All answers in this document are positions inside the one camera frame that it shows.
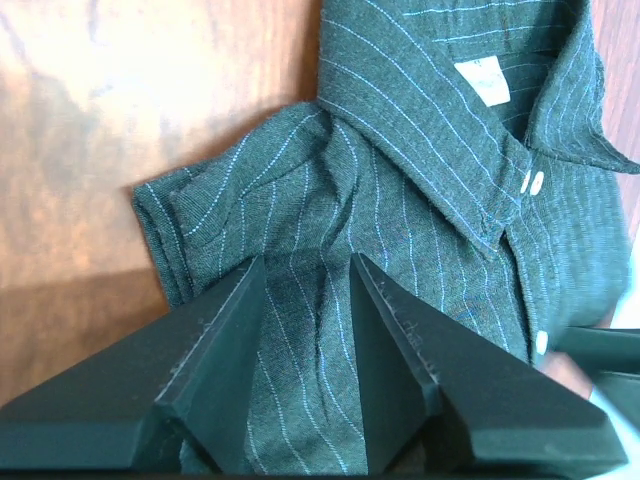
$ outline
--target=wooden table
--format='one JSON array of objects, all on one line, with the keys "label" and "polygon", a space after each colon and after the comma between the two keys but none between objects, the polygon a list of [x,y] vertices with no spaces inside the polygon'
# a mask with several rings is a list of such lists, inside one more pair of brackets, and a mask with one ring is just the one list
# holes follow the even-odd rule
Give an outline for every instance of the wooden table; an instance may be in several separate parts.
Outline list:
[{"label": "wooden table", "polygon": [[[0,404],[167,310],[131,186],[313,99],[320,6],[0,3]],[[594,10],[606,131],[638,159],[640,2]],[[635,237],[640,181],[620,184]]]}]

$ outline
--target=white button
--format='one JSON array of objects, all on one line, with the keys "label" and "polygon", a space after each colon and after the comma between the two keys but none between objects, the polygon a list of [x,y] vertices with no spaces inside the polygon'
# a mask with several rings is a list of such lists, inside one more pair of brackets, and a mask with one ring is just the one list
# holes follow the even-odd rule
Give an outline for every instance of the white button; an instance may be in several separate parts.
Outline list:
[{"label": "white button", "polygon": [[542,182],[544,182],[544,172],[536,173],[529,193],[531,193],[531,195],[533,195],[534,197],[539,194],[540,189],[542,188]]},{"label": "white button", "polygon": [[539,355],[547,353],[547,346],[549,345],[549,334],[544,330],[540,330],[536,335],[536,351]]},{"label": "white button", "polygon": [[520,189],[520,193],[524,193],[527,191],[527,187],[529,186],[529,180],[531,180],[531,170],[527,172],[527,176],[524,177],[524,182],[522,182],[522,188]]}]

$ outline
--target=shirt collar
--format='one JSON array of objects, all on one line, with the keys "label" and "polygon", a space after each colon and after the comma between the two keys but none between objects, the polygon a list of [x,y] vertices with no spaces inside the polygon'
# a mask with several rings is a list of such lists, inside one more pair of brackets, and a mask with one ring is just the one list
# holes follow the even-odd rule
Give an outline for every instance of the shirt collar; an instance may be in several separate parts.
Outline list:
[{"label": "shirt collar", "polygon": [[[402,11],[398,3],[325,1],[318,101],[384,152],[485,255],[519,215],[529,149],[640,173],[599,127],[602,64],[587,0],[441,1],[428,9],[409,1]],[[527,51],[557,61],[523,144],[454,62]]]}]

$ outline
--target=white tag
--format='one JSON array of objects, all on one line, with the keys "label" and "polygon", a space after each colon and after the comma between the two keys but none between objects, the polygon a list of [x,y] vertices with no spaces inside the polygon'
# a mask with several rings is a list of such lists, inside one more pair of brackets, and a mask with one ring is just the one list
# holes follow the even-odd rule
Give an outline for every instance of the white tag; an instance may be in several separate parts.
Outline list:
[{"label": "white tag", "polygon": [[509,85],[502,74],[498,57],[479,58],[455,64],[456,69],[469,82],[487,107],[511,101]]}]

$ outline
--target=garment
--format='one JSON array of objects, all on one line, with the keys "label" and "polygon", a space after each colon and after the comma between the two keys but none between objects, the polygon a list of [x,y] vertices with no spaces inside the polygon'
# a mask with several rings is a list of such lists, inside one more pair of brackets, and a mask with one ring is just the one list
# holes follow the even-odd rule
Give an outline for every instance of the garment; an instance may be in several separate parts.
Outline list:
[{"label": "garment", "polygon": [[[511,101],[487,107],[454,64],[492,55]],[[269,474],[366,471],[351,252],[534,364],[628,281],[612,172],[640,168],[603,136],[587,1],[325,0],[319,65],[316,102],[134,198],[173,307],[265,256],[246,452]]]}]

